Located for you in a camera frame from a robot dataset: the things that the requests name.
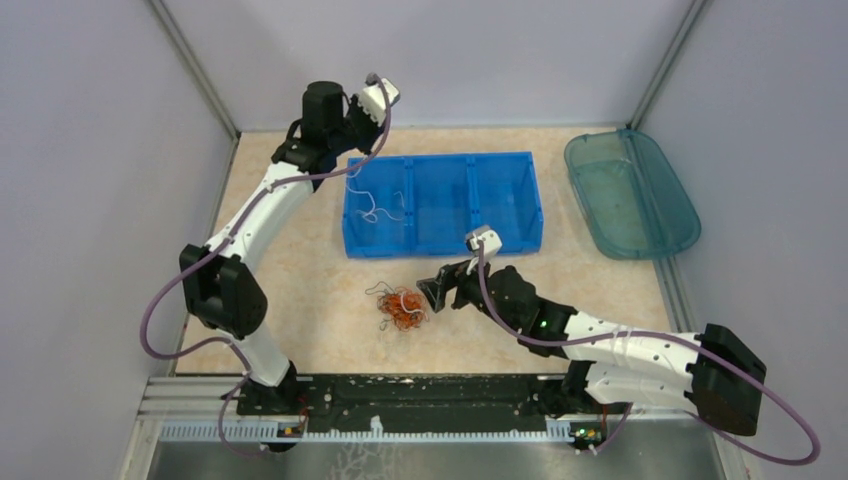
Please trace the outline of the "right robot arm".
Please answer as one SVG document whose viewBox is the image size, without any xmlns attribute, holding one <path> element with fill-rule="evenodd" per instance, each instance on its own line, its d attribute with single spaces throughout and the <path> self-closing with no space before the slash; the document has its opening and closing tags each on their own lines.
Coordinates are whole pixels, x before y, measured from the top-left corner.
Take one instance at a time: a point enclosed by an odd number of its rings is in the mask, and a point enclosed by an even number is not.
<svg viewBox="0 0 848 480">
<path fill-rule="evenodd" d="M 479 275 L 467 262 L 449 264 L 416 286 L 434 312 L 472 306 L 505 323 L 532 353 L 568 360 L 563 398 L 576 412 L 597 403 L 652 404 L 734 435 L 757 432 L 762 393 L 732 370 L 762 382 L 767 368 L 725 326 L 664 334 L 616 324 L 539 296 L 511 265 Z"/>
</svg>

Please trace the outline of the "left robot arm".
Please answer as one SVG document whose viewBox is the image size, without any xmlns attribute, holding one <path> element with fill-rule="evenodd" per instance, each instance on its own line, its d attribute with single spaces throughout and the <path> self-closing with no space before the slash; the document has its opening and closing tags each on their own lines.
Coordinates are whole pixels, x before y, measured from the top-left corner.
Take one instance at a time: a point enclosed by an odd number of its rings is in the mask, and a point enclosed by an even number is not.
<svg viewBox="0 0 848 480">
<path fill-rule="evenodd" d="M 204 245 L 187 245 L 179 256 L 188 311 L 219 332 L 245 361 L 247 381 L 239 392 L 262 409 L 292 411 L 300 399 L 296 368 L 265 323 L 268 299 L 255 273 L 284 224 L 321 186 L 340 174 L 338 157 L 357 150 L 372 158 L 385 143 L 399 97 L 388 79 L 372 74 L 347 95 L 332 81 L 310 83 L 302 115 L 254 192 Z"/>
</svg>

